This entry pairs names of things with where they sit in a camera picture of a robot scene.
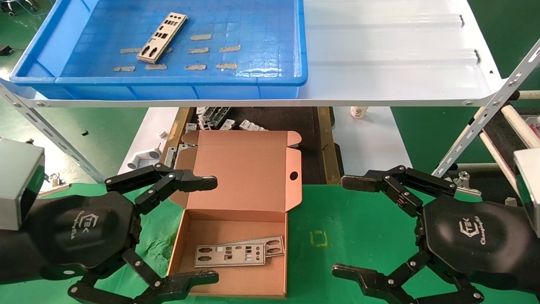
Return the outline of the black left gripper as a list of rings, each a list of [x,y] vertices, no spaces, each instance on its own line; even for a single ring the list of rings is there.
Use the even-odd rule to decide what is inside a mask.
[[[140,215],[175,192],[215,189],[214,176],[195,176],[163,163],[110,177],[108,193],[40,199],[17,231],[1,230],[0,281],[66,280],[83,276],[67,291],[83,304],[162,304],[187,298],[197,285],[215,284],[216,271],[192,271],[159,277],[133,250],[139,243]],[[133,203],[122,194],[147,188]],[[127,264],[146,282],[135,298],[95,287]]]

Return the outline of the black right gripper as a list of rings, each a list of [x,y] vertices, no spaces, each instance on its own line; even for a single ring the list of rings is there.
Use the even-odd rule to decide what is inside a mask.
[[[539,238],[518,206],[442,196],[424,206],[422,225],[423,250],[390,275],[340,263],[332,275],[355,281],[364,296],[388,304],[482,303],[483,294],[470,282],[539,294]],[[408,294],[403,285],[426,266],[457,290],[422,298]]]

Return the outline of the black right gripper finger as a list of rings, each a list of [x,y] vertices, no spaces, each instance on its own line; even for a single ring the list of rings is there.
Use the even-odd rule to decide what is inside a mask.
[[[388,171],[369,170],[363,176],[345,175],[341,186],[357,192],[382,192],[410,217],[419,217],[424,203],[410,190],[416,190],[434,198],[454,196],[455,183],[408,168],[403,165]]]

